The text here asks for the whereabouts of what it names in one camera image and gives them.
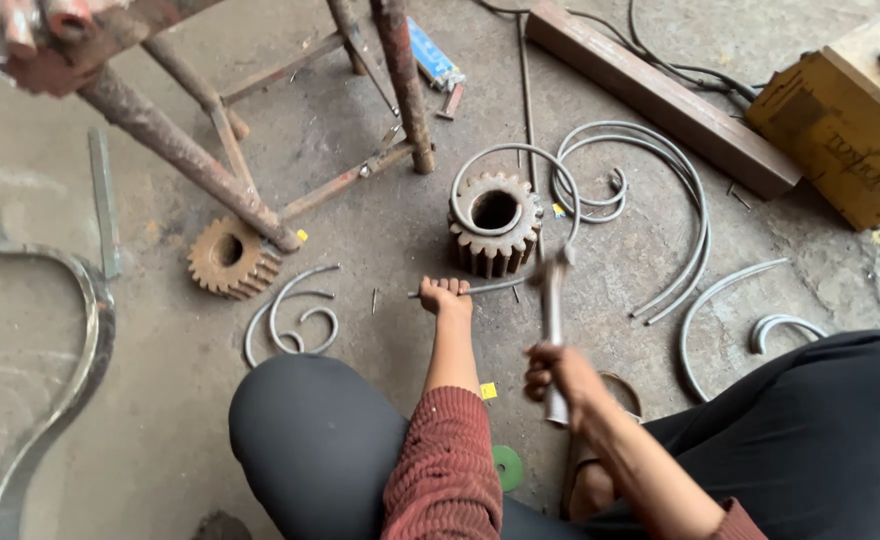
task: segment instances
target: yellow paper scrap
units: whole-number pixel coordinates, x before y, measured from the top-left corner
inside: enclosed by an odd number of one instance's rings
[[[497,387],[494,386],[493,382],[487,382],[486,384],[480,385],[480,397],[484,400],[497,397]]]

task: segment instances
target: black pants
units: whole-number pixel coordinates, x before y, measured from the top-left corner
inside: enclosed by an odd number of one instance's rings
[[[287,540],[377,538],[408,421],[346,364],[280,355],[243,379],[230,443]],[[836,335],[644,425],[771,539],[880,540],[880,331]],[[503,498],[508,540],[646,538],[624,500],[585,523]]]

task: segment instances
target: hammer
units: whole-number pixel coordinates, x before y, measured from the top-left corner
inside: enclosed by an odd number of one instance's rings
[[[543,315],[543,341],[551,345],[563,345],[563,321],[560,308],[560,289],[567,272],[574,264],[574,248],[564,246],[553,256],[537,265],[532,283],[540,289],[540,305]],[[543,419],[558,428],[566,428],[570,423],[567,400],[556,384],[546,387],[543,398]]]

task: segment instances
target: green grinding disc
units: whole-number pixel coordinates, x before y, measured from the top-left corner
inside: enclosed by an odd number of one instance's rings
[[[520,485],[520,479],[524,477],[524,465],[520,457],[512,448],[497,445],[494,451],[494,467],[500,477],[500,488],[504,493]]]

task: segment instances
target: small gear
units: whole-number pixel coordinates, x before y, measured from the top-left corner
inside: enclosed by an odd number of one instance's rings
[[[482,173],[479,178],[466,178],[456,191],[460,212],[470,216],[481,229],[499,229],[509,225],[520,208],[519,220],[513,228],[499,236],[483,236],[466,230],[452,213],[446,215],[454,257],[470,274],[482,278],[499,278],[516,272],[527,262],[540,232],[540,197],[530,193],[530,183],[517,175]]]
[[[273,248],[234,216],[213,220],[186,258],[201,288],[236,300],[256,296],[280,273],[280,257]]]

